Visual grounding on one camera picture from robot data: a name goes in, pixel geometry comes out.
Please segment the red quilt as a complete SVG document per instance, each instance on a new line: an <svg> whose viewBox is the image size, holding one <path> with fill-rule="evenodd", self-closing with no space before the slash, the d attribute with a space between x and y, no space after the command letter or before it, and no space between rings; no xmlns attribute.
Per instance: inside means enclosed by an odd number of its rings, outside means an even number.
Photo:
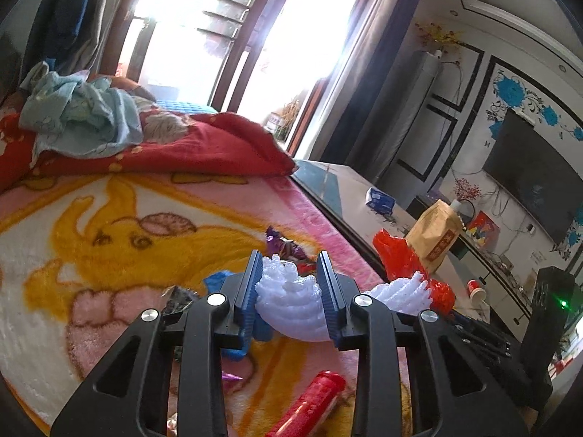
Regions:
<svg viewBox="0 0 583 437"><path fill-rule="evenodd" d="M1 119L1 189L26 177L116 173L194 173L225 176L287 176L296 164L258 123L238 114L173 114L150 110L140 116L144 130L162 127L168 117L186 125L177 134L151 140L107 158L74 159L44 152L32 161L36 135L19 128L18 113Z"/></svg>

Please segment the yellow flower vase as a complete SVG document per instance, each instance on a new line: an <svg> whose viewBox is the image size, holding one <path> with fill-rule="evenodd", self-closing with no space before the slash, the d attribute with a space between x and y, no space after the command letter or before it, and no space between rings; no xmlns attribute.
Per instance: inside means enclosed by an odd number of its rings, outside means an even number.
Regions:
<svg viewBox="0 0 583 437"><path fill-rule="evenodd" d="M435 57L442 58L446 54L457 52L463 45L461 32L446 29L440 24L416 23L414 27L421 46Z"/></svg>

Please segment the red plastic bag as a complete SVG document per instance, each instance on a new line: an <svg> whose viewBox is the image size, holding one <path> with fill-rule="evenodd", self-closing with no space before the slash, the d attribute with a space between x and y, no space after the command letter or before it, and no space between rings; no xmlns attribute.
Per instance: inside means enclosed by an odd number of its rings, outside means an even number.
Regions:
<svg viewBox="0 0 583 437"><path fill-rule="evenodd" d="M430 276L404 238L393 237L386 230L380 230L373 237L372 244L379 253L390 282L400 278L411 278L414 273L419 272L422 279L428 281L432 298L431 308L442 315L451 313L455 301L451 286Z"/></svg>

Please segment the purple snack wrapper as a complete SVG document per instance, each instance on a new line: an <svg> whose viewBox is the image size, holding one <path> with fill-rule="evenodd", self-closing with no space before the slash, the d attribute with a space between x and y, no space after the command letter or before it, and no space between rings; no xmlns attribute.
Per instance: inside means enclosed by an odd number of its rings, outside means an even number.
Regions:
<svg viewBox="0 0 583 437"><path fill-rule="evenodd" d="M307 276L316 271L315 259L309 256L302 246L272 226L266 230L266 245L269 256L278 255L281 260L290 261L297 267L300 276Z"/></svg>

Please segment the light blue garment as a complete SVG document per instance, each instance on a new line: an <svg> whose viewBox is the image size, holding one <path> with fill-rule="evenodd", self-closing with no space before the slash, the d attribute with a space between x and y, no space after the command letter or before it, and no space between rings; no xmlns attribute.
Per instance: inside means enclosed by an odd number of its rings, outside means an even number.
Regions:
<svg viewBox="0 0 583 437"><path fill-rule="evenodd" d="M44 152L108 158L143 141L136 103L107 78L89 82L84 72L61 76L42 61L32 67L21 89L29 97L19 128L36 135L33 163Z"/></svg>

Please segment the wall mounted television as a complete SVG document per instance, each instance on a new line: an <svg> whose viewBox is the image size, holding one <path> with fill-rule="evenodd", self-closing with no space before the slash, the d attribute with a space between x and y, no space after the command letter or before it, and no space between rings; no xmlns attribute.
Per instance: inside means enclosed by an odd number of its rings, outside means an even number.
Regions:
<svg viewBox="0 0 583 437"><path fill-rule="evenodd" d="M506 112L482 170L516 199L557 245L580 218L582 178L533 124L512 110Z"/></svg>

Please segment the brown paper bag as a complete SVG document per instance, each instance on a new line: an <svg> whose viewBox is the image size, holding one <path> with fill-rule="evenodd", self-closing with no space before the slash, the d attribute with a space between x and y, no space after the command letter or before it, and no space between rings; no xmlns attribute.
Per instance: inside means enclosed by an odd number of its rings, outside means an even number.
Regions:
<svg viewBox="0 0 583 437"><path fill-rule="evenodd" d="M422 213L405 240L427 273L433 273L442 264L462 229L458 213L443 200L437 200Z"/></svg>

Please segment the grey standing air conditioner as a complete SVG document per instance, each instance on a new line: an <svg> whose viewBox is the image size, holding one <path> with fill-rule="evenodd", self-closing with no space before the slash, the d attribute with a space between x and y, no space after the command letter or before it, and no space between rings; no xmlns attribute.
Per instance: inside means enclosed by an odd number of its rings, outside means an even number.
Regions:
<svg viewBox="0 0 583 437"><path fill-rule="evenodd" d="M416 50L389 72L348 156L371 182L383 177L442 72L443 50Z"/></svg>

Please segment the pink cartoon blanket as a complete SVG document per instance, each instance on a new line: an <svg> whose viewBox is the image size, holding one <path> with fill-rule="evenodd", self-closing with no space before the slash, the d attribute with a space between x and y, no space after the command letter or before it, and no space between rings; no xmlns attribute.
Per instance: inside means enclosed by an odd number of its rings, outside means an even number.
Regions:
<svg viewBox="0 0 583 437"><path fill-rule="evenodd" d="M379 275L289 178L118 174L1 196L1 374L46 434L106 350L173 286L207 293L276 229L369 290Z"/></svg>

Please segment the coffee table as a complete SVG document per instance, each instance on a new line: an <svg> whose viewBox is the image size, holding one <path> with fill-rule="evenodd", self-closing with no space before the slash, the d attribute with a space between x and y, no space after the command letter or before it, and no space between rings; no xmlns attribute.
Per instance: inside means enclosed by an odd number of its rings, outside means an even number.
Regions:
<svg viewBox="0 0 583 437"><path fill-rule="evenodd" d="M293 181L380 278L386 279L386 270L372 244L373 237L386 230L401 238L412 228L415 219L398 205L389 216L366 206L365 195L372 184L349 166L299 160ZM487 302L478 303L469 298L466 285L474 276L452 253L446 255L433 276L450 284L457 296L458 312L486 323L494 322L495 313Z"/></svg>

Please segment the blue tissue pack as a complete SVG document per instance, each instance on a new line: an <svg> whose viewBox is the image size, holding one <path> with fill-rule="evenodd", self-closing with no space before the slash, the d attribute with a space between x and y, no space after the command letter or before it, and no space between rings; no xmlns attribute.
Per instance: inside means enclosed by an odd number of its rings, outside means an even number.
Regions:
<svg viewBox="0 0 583 437"><path fill-rule="evenodd" d="M365 195L365 205L380 215L391 215L395 200L393 197L371 186Z"/></svg>

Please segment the red paper cup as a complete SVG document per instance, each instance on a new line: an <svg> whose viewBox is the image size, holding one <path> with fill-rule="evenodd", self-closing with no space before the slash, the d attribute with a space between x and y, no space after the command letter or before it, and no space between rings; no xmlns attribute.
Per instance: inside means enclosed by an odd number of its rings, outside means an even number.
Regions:
<svg viewBox="0 0 583 437"><path fill-rule="evenodd" d="M476 279L469 280L466 289L473 306L478 307L485 301L487 293Z"/></svg>

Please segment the white tv cabinet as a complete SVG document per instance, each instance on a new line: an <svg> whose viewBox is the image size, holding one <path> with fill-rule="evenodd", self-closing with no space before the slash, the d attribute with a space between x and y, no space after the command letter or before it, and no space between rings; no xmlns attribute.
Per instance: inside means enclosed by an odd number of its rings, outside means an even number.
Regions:
<svg viewBox="0 0 583 437"><path fill-rule="evenodd" d="M522 340L532 317L532 304L518 280L502 270L494 256L479 249L465 233L459 235L450 252L486 290L486 303L494 322Z"/></svg>

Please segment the red picture frame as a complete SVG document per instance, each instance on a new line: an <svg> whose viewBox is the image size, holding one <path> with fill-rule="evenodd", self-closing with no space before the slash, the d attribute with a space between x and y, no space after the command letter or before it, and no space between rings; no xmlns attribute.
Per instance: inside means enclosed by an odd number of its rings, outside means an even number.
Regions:
<svg viewBox="0 0 583 437"><path fill-rule="evenodd" d="M479 248L492 249L498 240L500 228L486 213L479 211L468 225L466 233Z"/></svg>

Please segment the red cylindrical bottle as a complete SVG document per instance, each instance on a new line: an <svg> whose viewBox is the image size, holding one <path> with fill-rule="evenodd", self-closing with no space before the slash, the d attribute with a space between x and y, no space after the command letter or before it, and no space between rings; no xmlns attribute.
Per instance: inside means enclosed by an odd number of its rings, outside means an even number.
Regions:
<svg viewBox="0 0 583 437"><path fill-rule="evenodd" d="M320 371L266 436L311 436L334 408L346 384L343 376Z"/></svg>

